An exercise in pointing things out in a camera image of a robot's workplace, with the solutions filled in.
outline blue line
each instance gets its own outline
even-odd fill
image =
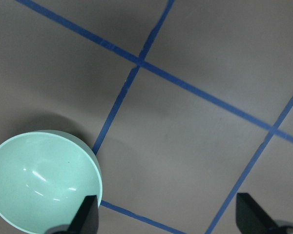
[[[140,52],[139,54],[139,58],[140,59],[145,59],[146,56],[147,56],[147,53],[149,52],[152,44],[154,43],[154,40],[158,34],[158,32],[160,31],[164,21],[165,21],[165,18],[167,17],[170,9],[172,8],[172,5],[174,3],[174,0],[169,0],[167,2],[167,5],[166,5],[166,8],[162,14],[162,16],[160,17],[159,21],[157,22],[157,24],[155,25],[155,27],[152,29],[151,33],[149,34],[145,44],[143,45],[143,49],[142,51]],[[134,67],[128,77],[127,77],[127,80],[125,81],[120,93],[118,94],[117,98],[116,98],[116,101],[110,111],[110,113],[108,114],[107,116],[107,119],[105,120],[105,123],[99,133],[99,136],[96,140],[96,142],[94,143],[94,146],[92,147],[92,150],[94,152],[94,154],[97,154],[101,145],[102,145],[102,142],[117,114],[117,112],[119,111],[122,103],[123,103],[123,100],[124,98],[126,97],[126,94],[128,93],[128,90],[129,88],[131,87],[134,79],[136,78],[138,72],[139,72],[139,69],[140,69],[140,66],[136,66]]]
[[[113,51],[114,53],[116,53],[117,55],[135,63],[136,65],[140,66],[140,67],[143,67],[147,70],[149,70],[150,72],[154,73],[154,74],[157,74],[159,75],[160,77],[172,82],[173,84],[176,84],[178,85],[179,87],[209,101],[209,102],[212,102],[214,103],[215,105],[245,119],[246,121],[249,121],[255,125],[257,125],[258,127],[261,127],[267,131],[271,131],[273,132],[274,134],[276,134],[277,136],[293,143],[293,136],[283,132],[283,131],[280,131],[278,129],[274,129],[273,126],[270,126],[269,124],[265,123],[264,121],[242,111],[242,110],[239,110],[238,108],[214,97],[213,95],[210,95],[196,87],[194,87],[193,85],[189,84],[189,83],[186,83],[185,81],[169,74],[168,72],[152,65],[151,63],[148,63],[146,61],[144,61],[143,59],[123,50],[122,48],[110,43],[109,41],[107,40],[104,40],[102,39],[101,37],[83,29],[82,27],[68,21],[67,19],[53,13],[52,11],[34,3],[33,1],[31,0],[16,0],[17,2],[31,8],[32,10],[40,13],[41,15],[44,15],[46,17],[48,17],[49,19],[61,24],[62,26],[72,30],[73,32],[76,32],[78,33],[79,35],[89,39],[90,41],[93,41],[94,43],[96,44],[99,44],[101,45],[102,47],[110,50],[110,51]]]
[[[266,146],[270,142],[270,140],[271,140],[271,138],[273,136],[273,132],[275,131],[275,129],[277,129],[277,128],[280,127],[281,123],[286,118],[287,114],[290,112],[290,110],[291,110],[292,107],[293,107],[293,96],[290,99],[290,101],[288,102],[288,104],[286,105],[286,107],[281,112],[281,114],[278,117],[278,119],[275,122],[275,124],[273,125],[274,126],[274,130],[272,130],[272,132],[269,132],[266,135],[264,142],[256,150],[255,154],[253,155],[253,157],[251,158],[251,160],[249,161],[249,163],[245,167],[245,169],[242,172],[241,176],[236,181],[235,185],[233,186],[233,188],[231,189],[231,191],[230,191],[229,195],[227,196],[226,200],[224,201],[224,203],[220,207],[220,209],[217,212],[215,218],[212,220],[212,222],[211,222],[210,226],[208,227],[207,231],[205,232],[205,234],[210,234],[213,231],[213,229],[217,225],[218,221],[220,220],[220,218],[224,214],[225,210],[229,206],[230,202],[232,201],[232,199],[236,195],[236,193],[239,190],[240,186],[242,185],[243,181],[246,179],[246,177],[250,173],[252,167],[254,166],[254,164],[256,163],[256,161],[261,156],[261,154],[263,153],[264,149],[266,148]]]
[[[185,233],[182,232],[182,231],[179,231],[179,230],[177,230],[177,229],[174,229],[174,228],[168,227],[168,226],[166,226],[166,225],[164,225],[164,224],[161,224],[161,223],[156,222],[156,221],[154,221],[154,220],[151,220],[151,219],[149,219],[149,218],[146,218],[146,217],[143,217],[143,216],[137,215],[137,214],[135,214],[135,213],[133,213],[133,212],[131,212],[131,211],[128,211],[128,210],[126,210],[126,209],[124,209],[124,208],[121,208],[121,207],[115,206],[115,205],[113,205],[113,204],[111,204],[111,203],[108,203],[108,202],[106,202],[106,201],[103,201],[103,200],[102,200],[102,201],[101,201],[101,205],[104,206],[104,207],[107,207],[107,208],[109,208],[109,209],[111,209],[111,210],[117,211],[117,212],[119,212],[119,213],[121,213],[121,214],[123,214],[123,215],[127,215],[127,216],[129,216],[129,217],[132,217],[132,218],[137,219],[137,220],[139,220],[139,221],[142,221],[142,222],[144,222],[144,223],[150,224],[150,225],[152,225],[152,226],[154,226],[154,227],[157,227],[157,228],[163,229],[163,230],[165,230],[165,231],[167,231],[167,232],[174,233],[174,234],[185,234]]]

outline light green plastic bowl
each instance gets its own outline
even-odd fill
[[[44,234],[70,224],[86,195],[102,199],[99,163],[77,137],[54,130],[14,136],[0,145],[0,215]]]

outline mint green bowl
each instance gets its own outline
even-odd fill
[[[54,130],[14,136],[0,145],[0,215],[44,234],[70,224],[86,195],[102,199],[99,163],[77,137]]]

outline black object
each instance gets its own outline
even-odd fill
[[[67,231],[53,234],[96,234],[99,227],[96,195],[86,196]]]
[[[293,234],[292,226],[279,227],[248,193],[236,196],[235,222],[242,234]]]

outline gray surface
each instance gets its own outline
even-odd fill
[[[165,6],[38,2],[135,55]],[[293,1],[176,1],[147,61],[273,124],[293,95]],[[0,143],[58,129],[92,146],[132,67],[25,6],[0,1]],[[293,109],[281,129],[293,135]],[[266,133],[141,69],[98,152],[103,199],[204,233]],[[273,137],[240,191],[293,222],[293,144]],[[213,233],[239,233],[234,202]],[[0,234],[19,233],[0,218]],[[165,232],[101,207],[99,233]]]

